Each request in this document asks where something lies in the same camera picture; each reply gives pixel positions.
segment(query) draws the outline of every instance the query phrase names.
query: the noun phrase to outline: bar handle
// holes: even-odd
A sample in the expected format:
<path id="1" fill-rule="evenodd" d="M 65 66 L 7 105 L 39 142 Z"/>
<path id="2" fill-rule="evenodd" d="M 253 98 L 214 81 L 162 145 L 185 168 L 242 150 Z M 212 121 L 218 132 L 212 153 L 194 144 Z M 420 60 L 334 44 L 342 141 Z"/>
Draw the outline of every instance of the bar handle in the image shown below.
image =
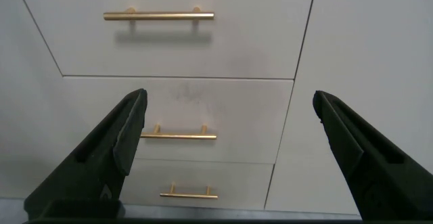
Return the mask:
<path id="1" fill-rule="evenodd" d="M 202 125 L 202 131 L 199 134 L 161 133 L 161 127 L 157 124 L 153 133 L 141 133 L 140 137 L 145 139 L 217 139 L 217 135 L 206 134 L 207 129 L 206 125 Z"/>
<path id="2" fill-rule="evenodd" d="M 180 194 L 180 193 L 175 193 L 175 183 L 171 183 L 169 193 L 160 193 L 160 196 L 173 197 L 173 198 L 203 198 L 203 199 L 218 200 L 217 195 L 210 194 L 209 186 L 206 187 L 206 194 Z"/>
<path id="3" fill-rule="evenodd" d="M 104 20 L 213 20 L 214 12 L 202 12 L 195 7 L 192 12 L 136 12 L 133 7 L 124 12 L 105 12 Z"/>

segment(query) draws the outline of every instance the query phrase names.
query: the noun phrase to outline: white drawer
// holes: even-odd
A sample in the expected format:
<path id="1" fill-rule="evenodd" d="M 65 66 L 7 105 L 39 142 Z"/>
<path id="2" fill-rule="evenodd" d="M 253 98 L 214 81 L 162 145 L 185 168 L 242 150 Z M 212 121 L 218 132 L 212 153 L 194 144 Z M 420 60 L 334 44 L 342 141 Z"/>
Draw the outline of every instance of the white drawer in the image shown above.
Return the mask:
<path id="1" fill-rule="evenodd" d="M 26 0 L 63 75 L 292 79 L 311 0 Z M 104 21 L 104 12 L 215 12 L 214 20 Z"/>
<path id="2" fill-rule="evenodd" d="M 89 131 L 129 92 L 148 94 L 144 132 L 199 133 L 216 140 L 142 139 L 136 158 L 275 163 L 293 81 L 66 77 Z"/>
<path id="3" fill-rule="evenodd" d="M 241 208 L 262 210 L 272 164 L 135 160 L 120 199 L 127 204 Z M 160 197 L 169 193 L 210 194 L 218 199 Z"/>

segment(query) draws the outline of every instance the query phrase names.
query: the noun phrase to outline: drawer front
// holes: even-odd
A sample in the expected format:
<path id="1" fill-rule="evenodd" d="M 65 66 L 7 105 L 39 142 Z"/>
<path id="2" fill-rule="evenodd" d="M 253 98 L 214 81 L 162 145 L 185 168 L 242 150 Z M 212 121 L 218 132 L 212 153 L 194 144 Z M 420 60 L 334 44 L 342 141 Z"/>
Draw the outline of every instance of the drawer front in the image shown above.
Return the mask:
<path id="1" fill-rule="evenodd" d="M 63 75 L 294 78 L 311 0 L 26 0 Z M 215 12 L 104 21 L 104 12 Z"/>
<path id="2" fill-rule="evenodd" d="M 292 81 L 66 77 L 89 130 L 129 92 L 148 93 L 144 132 L 200 133 L 216 140 L 142 139 L 136 158 L 275 163 Z"/>
<path id="3" fill-rule="evenodd" d="M 127 204 L 262 210 L 272 164 L 135 160 L 120 199 Z M 161 197 L 175 184 L 177 194 L 206 193 L 218 199 Z"/>

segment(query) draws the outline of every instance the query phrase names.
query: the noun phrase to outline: white cabinet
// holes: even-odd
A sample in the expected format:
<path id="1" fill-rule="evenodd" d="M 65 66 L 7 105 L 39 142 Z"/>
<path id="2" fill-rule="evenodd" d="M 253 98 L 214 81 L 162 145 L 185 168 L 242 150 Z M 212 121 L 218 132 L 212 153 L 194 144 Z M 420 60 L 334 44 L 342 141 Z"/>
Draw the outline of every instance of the white cabinet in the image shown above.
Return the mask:
<path id="1" fill-rule="evenodd" d="M 272 164 L 135 160 L 120 199 L 128 204 L 196 206 L 262 210 Z M 161 197 L 175 184 L 175 193 L 218 199 Z"/>
<path id="2" fill-rule="evenodd" d="M 292 81 L 250 79 L 64 78 L 90 131 L 129 92 L 147 90 L 143 132 L 199 133 L 216 140 L 142 139 L 136 158 L 273 164 Z"/>
<path id="3" fill-rule="evenodd" d="M 26 0 L 63 75 L 292 79 L 311 0 Z M 215 12 L 104 21 L 104 12 Z"/>
<path id="4" fill-rule="evenodd" d="M 144 132 L 206 125 L 217 139 L 142 139 L 123 201 L 356 214 L 314 92 L 338 96 L 433 171 L 430 3 L 314 0 L 295 83 L 311 0 L 0 0 L 0 196 L 26 197 L 144 88 Z M 215 19 L 103 19 L 195 6 Z M 161 198 L 173 182 L 220 198 Z"/>

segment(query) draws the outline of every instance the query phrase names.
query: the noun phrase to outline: drawer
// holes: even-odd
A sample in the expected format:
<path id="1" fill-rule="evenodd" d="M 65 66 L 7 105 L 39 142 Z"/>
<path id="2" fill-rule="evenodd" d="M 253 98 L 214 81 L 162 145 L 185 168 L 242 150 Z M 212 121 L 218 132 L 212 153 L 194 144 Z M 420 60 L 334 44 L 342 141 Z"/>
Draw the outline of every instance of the drawer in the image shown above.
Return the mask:
<path id="1" fill-rule="evenodd" d="M 25 0 L 63 75 L 292 79 L 311 0 Z M 215 12 L 104 21 L 104 12 Z"/>
<path id="2" fill-rule="evenodd" d="M 127 204 L 262 210 L 272 164 L 135 160 L 120 199 Z M 177 194 L 206 193 L 218 199 L 161 197 L 175 184 Z"/>
<path id="3" fill-rule="evenodd" d="M 89 131 L 129 92 L 144 88 L 144 132 L 199 133 L 216 140 L 142 139 L 136 158 L 275 163 L 293 81 L 65 77 Z"/>

